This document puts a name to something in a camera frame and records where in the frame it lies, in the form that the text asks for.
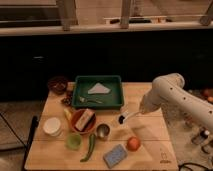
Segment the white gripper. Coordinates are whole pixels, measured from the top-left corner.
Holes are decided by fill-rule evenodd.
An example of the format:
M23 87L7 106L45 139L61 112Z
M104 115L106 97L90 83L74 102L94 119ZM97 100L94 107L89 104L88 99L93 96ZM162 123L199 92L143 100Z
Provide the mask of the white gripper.
M139 111L142 114L154 112L160 108L160 104L161 104L160 98L153 90L150 90L142 97L139 106Z

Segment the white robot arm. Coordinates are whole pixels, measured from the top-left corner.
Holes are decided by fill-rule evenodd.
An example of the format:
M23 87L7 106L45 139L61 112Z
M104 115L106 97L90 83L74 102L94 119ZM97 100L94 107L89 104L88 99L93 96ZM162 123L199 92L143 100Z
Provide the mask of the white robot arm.
M170 102L191 114L198 123L213 133L213 105L185 91L184 84L183 76L178 73L156 77L152 81L151 90L143 96L139 111L142 114L154 112L162 103Z

